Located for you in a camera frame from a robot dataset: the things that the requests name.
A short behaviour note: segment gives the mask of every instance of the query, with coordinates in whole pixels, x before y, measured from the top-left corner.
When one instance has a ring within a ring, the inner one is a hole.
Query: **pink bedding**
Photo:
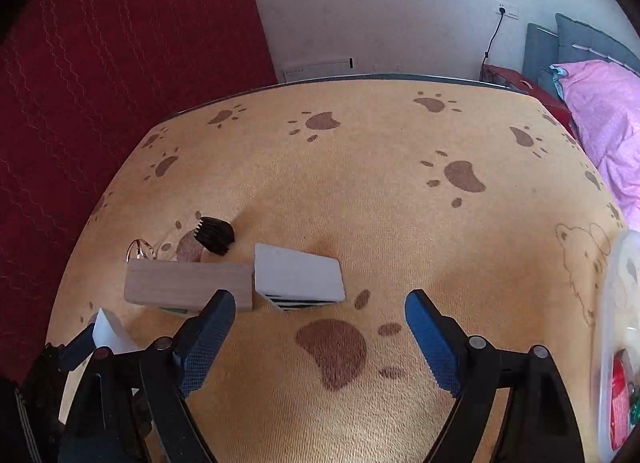
[[[640,78],[613,62],[558,64],[559,79],[587,156],[640,231]]]

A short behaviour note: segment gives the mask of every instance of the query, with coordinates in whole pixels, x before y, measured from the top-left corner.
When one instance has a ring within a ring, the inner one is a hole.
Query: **plastic container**
[[[597,410],[598,453],[609,463],[613,358],[626,349],[635,385],[640,383],[640,233],[625,231],[616,238],[607,260],[593,344],[593,401]]]

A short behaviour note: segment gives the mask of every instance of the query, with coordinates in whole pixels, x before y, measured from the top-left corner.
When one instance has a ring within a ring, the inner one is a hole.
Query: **dark red fabric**
[[[142,136],[275,76],[255,0],[31,0],[0,51],[0,373],[21,381],[84,223]]]

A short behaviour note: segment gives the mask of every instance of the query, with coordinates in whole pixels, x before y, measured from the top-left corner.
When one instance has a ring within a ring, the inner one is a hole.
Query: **blue gripper pad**
[[[438,386],[456,398],[462,390],[457,376],[459,358],[415,290],[406,296],[404,317]]]
[[[204,383],[235,318],[234,296],[219,289],[200,315],[188,319],[178,332],[180,341],[174,357],[182,369],[178,388],[185,398]]]

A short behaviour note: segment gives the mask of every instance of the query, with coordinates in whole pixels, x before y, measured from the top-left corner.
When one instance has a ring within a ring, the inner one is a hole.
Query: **black power cord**
[[[484,58],[482,60],[482,66],[480,67],[480,78],[478,79],[480,82],[482,82],[482,78],[484,76],[484,63],[485,61],[489,58],[489,52],[491,51],[491,45],[494,43],[494,39],[495,36],[498,35],[498,30],[500,30],[500,25],[502,24],[502,20],[504,19],[504,15],[506,13],[506,10],[504,8],[502,8],[502,6],[500,7],[500,21],[498,22],[498,27],[495,29],[495,33],[494,36],[491,38],[491,41],[489,41],[489,47],[486,49],[486,52],[484,52]]]

